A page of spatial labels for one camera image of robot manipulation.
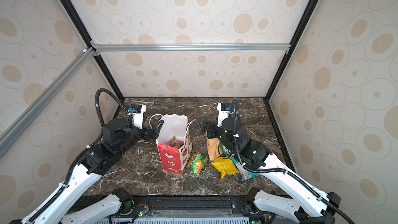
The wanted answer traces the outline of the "brown snack packet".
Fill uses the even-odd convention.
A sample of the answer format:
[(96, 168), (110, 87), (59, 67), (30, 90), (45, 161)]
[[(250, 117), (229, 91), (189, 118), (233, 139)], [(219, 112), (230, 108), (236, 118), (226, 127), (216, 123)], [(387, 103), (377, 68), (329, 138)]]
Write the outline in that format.
[(214, 161), (215, 159), (220, 157), (220, 141), (217, 138), (207, 139), (207, 151), (210, 161)]

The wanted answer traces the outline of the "red white paper gift bag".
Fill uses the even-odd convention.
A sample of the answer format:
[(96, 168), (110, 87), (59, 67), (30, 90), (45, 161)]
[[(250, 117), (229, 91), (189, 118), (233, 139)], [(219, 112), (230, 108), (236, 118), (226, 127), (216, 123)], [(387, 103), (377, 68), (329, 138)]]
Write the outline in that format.
[[(192, 141), (190, 138), (189, 127), (194, 121), (189, 121), (185, 115), (153, 115), (149, 119), (149, 126), (155, 123), (162, 123), (163, 126), (159, 137), (155, 140), (161, 159), (163, 170), (166, 172), (182, 174), (188, 164), (192, 151)], [(180, 149), (170, 147), (173, 137), (184, 141), (184, 146)]]

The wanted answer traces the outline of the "yellow snack packet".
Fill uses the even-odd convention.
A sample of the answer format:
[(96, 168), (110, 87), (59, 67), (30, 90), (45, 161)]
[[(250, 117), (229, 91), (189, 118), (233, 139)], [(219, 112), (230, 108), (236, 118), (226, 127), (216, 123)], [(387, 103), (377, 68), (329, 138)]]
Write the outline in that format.
[(226, 175), (238, 174), (239, 170), (231, 159), (219, 157), (211, 162), (211, 165), (221, 173), (221, 179)]

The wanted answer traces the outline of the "orange snack packet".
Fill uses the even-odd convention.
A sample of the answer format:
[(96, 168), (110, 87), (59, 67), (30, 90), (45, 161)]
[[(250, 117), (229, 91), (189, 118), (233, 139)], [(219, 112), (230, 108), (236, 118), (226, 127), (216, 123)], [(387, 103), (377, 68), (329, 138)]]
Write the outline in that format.
[(176, 148), (176, 149), (180, 149), (181, 147), (184, 146), (184, 141), (181, 141), (179, 139), (177, 139), (175, 136), (173, 137), (170, 147)]

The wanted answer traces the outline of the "green small snack packet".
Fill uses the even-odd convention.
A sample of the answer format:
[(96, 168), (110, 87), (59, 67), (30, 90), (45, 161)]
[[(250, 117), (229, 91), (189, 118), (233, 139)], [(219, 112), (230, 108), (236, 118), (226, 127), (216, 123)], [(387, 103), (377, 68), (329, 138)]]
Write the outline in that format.
[(198, 149), (195, 149), (188, 162), (188, 166), (194, 177), (198, 177), (202, 169), (207, 164), (208, 159), (204, 157)]

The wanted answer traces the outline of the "teal white snack packet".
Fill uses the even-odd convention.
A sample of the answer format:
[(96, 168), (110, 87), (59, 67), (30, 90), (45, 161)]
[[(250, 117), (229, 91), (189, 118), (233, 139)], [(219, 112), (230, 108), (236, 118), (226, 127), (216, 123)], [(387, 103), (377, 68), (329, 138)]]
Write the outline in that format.
[(255, 178), (255, 177), (259, 176), (258, 173), (252, 173), (252, 172), (249, 172), (246, 169), (244, 169), (243, 166), (235, 158), (231, 158), (231, 160), (234, 163), (234, 165), (237, 167), (237, 169), (239, 170), (239, 173), (241, 176), (241, 181), (246, 181), (251, 178)]

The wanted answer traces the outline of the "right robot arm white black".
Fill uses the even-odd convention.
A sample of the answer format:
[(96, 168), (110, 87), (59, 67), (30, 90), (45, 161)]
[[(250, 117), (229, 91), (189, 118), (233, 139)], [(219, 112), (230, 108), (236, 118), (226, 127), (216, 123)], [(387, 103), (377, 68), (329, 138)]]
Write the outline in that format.
[(247, 204), (256, 211), (271, 212), (297, 224), (333, 224), (340, 197), (312, 186), (289, 169), (263, 143), (252, 140), (239, 119), (228, 117), (222, 123), (199, 121), (200, 134), (216, 138), (245, 170), (259, 174), (281, 188), (287, 197), (280, 197), (252, 188)]

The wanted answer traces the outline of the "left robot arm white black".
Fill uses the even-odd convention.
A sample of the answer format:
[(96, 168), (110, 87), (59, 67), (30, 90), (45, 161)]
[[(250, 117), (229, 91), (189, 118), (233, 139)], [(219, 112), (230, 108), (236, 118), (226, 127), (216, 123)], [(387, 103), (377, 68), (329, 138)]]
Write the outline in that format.
[(125, 118), (115, 118), (102, 125), (99, 138), (77, 156), (65, 180), (32, 213), (17, 224), (93, 224), (113, 214), (129, 214), (133, 210), (131, 195), (123, 188), (75, 213), (68, 211), (94, 183), (99, 181), (134, 144), (141, 139), (155, 139), (163, 122), (151, 128)]

